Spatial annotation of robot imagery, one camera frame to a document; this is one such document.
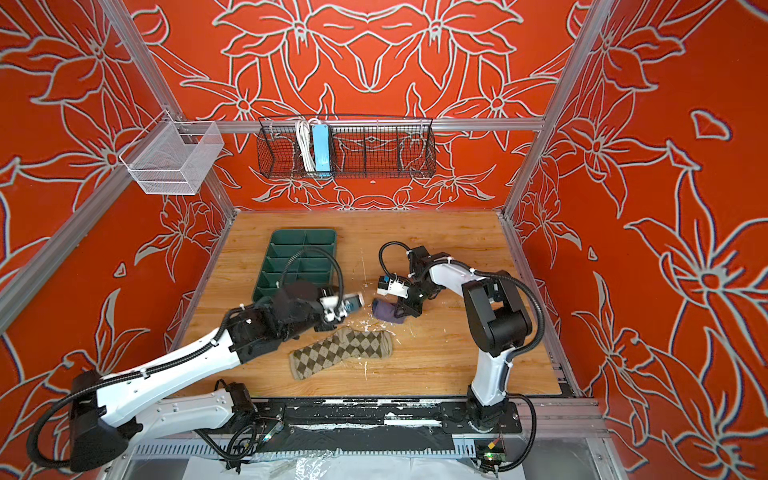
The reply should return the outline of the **purple sock teal toe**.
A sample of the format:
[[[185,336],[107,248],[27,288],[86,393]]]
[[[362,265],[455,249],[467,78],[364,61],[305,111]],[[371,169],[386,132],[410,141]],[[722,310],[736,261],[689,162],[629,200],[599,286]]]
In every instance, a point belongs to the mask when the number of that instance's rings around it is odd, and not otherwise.
[[[371,310],[375,319],[392,324],[403,324],[408,317],[396,303],[379,298],[375,298],[372,301]]]

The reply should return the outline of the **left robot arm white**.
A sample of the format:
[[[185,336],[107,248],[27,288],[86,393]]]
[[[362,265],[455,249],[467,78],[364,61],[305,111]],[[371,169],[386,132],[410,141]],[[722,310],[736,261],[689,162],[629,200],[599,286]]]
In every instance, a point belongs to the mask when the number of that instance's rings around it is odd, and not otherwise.
[[[219,393],[175,398],[187,386],[276,351],[306,331],[330,331],[360,310],[360,293],[318,287],[298,280],[270,299],[240,305],[224,314],[219,327],[197,341],[118,374],[94,371],[75,378],[72,391],[34,423],[26,441],[39,467],[94,470],[142,440],[201,430],[243,426],[256,416],[247,387],[235,382]],[[43,427],[68,412],[70,454],[53,459],[39,446]]]

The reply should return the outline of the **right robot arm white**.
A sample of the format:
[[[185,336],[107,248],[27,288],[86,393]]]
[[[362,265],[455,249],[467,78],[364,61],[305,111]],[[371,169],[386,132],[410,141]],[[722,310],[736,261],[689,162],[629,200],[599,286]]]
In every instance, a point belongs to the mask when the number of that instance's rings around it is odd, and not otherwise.
[[[507,385],[516,357],[535,349],[545,333],[545,312],[534,291],[508,272],[478,270],[446,253],[389,241],[380,247],[373,316],[401,323],[423,313],[424,303],[443,291],[463,299],[471,337],[479,350],[468,387],[467,421],[479,432],[495,428],[506,413]]]

